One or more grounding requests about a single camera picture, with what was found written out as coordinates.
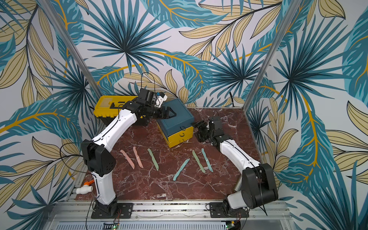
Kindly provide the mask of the teal fruit knife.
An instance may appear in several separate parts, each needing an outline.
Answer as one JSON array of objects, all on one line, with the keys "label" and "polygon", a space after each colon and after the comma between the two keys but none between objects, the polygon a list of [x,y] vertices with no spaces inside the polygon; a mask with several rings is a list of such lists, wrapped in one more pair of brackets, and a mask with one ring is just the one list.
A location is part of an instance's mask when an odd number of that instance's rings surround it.
[{"label": "teal fruit knife", "polygon": [[203,157],[204,157],[204,159],[205,159],[205,162],[206,162],[206,164],[207,164],[208,169],[209,169],[211,172],[213,172],[213,169],[212,169],[211,163],[210,163],[210,161],[209,161],[209,159],[208,159],[208,157],[207,157],[207,155],[206,155],[206,153],[205,153],[205,150],[202,148],[202,149],[201,149],[201,151],[202,151],[202,154],[203,154]]},{"label": "teal fruit knife", "polygon": [[180,166],[180,168],[178,169],[178,171],[176,172],[176,174],[173,177],[173,181],[176,181],[178,176],[180,175],[180,173],[182,172],[182,170],[186,167],[186,165],[188,164],[188,162],[190,161],[190,159],[186,159],[183,164]]}]

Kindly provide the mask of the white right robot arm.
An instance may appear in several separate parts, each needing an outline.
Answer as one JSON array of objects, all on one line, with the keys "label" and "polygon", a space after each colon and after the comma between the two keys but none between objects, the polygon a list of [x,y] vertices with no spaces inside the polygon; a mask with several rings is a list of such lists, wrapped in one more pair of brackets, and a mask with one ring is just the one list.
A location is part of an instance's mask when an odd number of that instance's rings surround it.
[{"label": "white right robot arm", "polygon": [[254,209],[278,200],[273,168],[252,158],[230,135],[225,134],[219,116],[212,117],[208,121],[195,122],[193,127],[197,129],[195,137],[199,142],[209,142],[241,173],[239,190],[225,199],[225,206],[228,209]]}]

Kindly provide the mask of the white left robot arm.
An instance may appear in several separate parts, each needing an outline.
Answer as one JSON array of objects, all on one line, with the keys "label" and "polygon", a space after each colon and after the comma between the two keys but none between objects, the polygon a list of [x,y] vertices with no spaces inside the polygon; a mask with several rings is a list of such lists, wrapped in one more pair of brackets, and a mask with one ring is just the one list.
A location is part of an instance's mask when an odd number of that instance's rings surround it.
[{"label": "white left robot arm", "polygon": [[116,142],[140,117],[170,119],[176,115],[169,106],[157,107],[135,98],[119,108],[118,116],[100,134],[81,143],[84,163],[91,172],[97,189],[95,207],[103,215],[112,217],[117,214],[117,196],[112,179],[116,159],[111,154]]}]

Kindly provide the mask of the yellow bottom drawer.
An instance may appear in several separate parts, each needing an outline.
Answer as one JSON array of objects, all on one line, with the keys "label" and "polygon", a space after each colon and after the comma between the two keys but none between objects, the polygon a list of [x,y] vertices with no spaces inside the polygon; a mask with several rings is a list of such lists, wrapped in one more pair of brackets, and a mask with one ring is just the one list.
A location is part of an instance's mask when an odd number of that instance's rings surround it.
[{"label": "yellow bottom drawer", "polygon": [[165,141],[169,148],[173,148],[179,144],[190,140],[193,137],[194,128],[192,126],[185,128],[184,130],[180,130],[179,132],[172,134],[168,137],[164,135]]}]

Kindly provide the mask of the green fruit knife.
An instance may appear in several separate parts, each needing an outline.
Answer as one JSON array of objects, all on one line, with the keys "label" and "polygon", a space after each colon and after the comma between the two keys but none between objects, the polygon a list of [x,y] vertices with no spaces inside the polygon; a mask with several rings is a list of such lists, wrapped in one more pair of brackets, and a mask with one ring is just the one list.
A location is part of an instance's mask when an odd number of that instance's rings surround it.
[{"label": "green fruit knife", "polygon": [[200,162],[199,157],[197,156],[197,154],[196,154],[196,152],[195,152],[194,150],[192,150],[192,154],[193,154],[194,159],[195,159],[195,161],[197,162],[197,164],[198,164],[198,166],[199,166],[199,168],[200,168],[201,172],[202,172],[202,173],[206,173],[206,170],[204,169],[203,165],[202,165],[202,164],[201,164],[201,162]]},{"label": "green fruit knife", "polygon": [[153,162],[153,164],[155,166],[155,169],[158,171],[159,170],[158,163],[157,163],[157,161],[155,159],[155,156],[154,156],[154,154],[153,154],[153,152],[152,152],[152,150],[150,148],[148,148],[148,152],[149,152],[149,154],[151,156],[151,160],[152,160],[152,162]]}]

